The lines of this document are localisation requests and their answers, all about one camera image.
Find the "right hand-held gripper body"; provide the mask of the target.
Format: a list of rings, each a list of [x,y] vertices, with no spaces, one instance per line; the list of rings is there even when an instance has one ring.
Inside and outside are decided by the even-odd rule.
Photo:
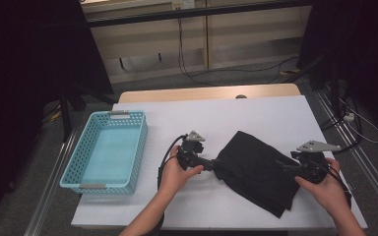
[[[300,163],[298,175],[313,184],[319,184],[329,174],[330,168],[324,152],[340,149],[340,146],[309,141],[297,147],[296,151],[292,151],[290,155]]]

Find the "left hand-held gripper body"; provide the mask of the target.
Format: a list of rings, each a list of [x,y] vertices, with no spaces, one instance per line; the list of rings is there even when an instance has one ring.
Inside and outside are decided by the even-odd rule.
[[[188,167],[205,166],[204,160],[199,156],[203,152],[205,139],[195,131],[185,135],[178,149],[177,159],[182,169]]]

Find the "black shorts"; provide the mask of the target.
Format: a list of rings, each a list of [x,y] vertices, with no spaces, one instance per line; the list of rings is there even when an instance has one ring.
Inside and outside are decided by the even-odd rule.
[[[238,131],[220,151],[214,170],[232,191],[254,205],[281,217],[291,210],[299,186],[275,160],[298,163],[254,136]]]

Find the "light blue plastic basket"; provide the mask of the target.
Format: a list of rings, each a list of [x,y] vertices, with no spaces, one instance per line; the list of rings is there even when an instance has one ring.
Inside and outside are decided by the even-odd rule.
[[[59,185],[78,194],[132,195],[147,133],[142,110],[91,114]]]

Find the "person's left hand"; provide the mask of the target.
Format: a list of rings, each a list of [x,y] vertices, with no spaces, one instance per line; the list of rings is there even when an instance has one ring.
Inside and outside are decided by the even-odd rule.
[[[172,148],[169,159],[162,170],[158,192],[163,198],[173,198],[190,178],[204,170],[202,165],[184,170],[178,163],[178,149],[179,146]]]

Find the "person's right hand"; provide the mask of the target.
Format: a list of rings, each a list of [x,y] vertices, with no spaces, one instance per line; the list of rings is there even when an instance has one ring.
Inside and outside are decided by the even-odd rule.
[[[351,211],[343,186],[336,180],[340,173],[340,163],[332,158],[327,158],[327,161],[330,173],[321,183],[313,184],[299,176],[294,180],[301,188],[311,193],[332,218],[340,219],[351,214]]]

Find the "light wooden table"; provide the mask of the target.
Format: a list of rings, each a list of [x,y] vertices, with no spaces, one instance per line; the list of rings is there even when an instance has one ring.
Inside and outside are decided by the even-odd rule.
[[[300,91],[295,84],[137,90],[123,92],[119,103],[234,99],[239,94],[257,98],[300,95]]]

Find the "black metal stand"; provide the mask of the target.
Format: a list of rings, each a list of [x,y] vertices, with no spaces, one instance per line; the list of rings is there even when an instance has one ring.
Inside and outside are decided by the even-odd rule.
[[[64,137],[63,142],[66,142],[72,134],[72,124],[70,119],[69,106],[72,106],[77,111],[83,111],[87,104],[82,98],[83,94],[90,95],[107,104],[114,104],[115,100],[105,94],[96,92],[94,89],[86,88],[75,83],[63,83],[60,86],[59,101],[63,121]]]
[[[308,76],[310,86],[313,90],[329,88],[329,101],[336,115],[340,114],[340,86],[338,66],[327,54],[320,54],[309,64],[299,70],[298,73],[290,76],[284,81],[285,84],[291,84],[300,78]]]

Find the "black curtain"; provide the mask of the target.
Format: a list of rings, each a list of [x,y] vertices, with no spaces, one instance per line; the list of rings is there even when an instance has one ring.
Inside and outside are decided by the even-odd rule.
[[[0,201],[23,167],[44,105],[110,94],[81,0],[0,0]]]
[[[296,66],[319,56],[324,59],[311,70],[313,86],[327,82],[336,66],[378,122],[378,0],[315,0]]]

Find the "aluminium rail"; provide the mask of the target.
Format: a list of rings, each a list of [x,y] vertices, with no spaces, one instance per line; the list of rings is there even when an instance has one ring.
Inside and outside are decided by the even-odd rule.
[[[333,155],[351,156],[378,196],[378,127],[358,112],[354,101],[349,105],[346,99],[340,98],[346,113],[354,114],[354,120],[347,122],[335,115],[325,93],[318,91],[315,96],[329,117],[323,130],[334,129],[340,138],[341,149],[333,151]]]
[[[46,181],[39,201],[33,211],[24,236],[39,236],[41,228],[53,201],[56,188],[59,186],[59,180],[63,172],[63,167],[67,161],[68,154],[73,147],[76,137],[77,133],[73,131],[63,140],[62,146],[58,151],[54,166],[51,169],[50,175]]]

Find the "white wall socket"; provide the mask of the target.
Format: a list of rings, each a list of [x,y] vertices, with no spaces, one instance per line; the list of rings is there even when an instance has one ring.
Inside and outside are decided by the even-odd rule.
[[[173,0],[171,5],[173,10],[194,9],[195,0]]]

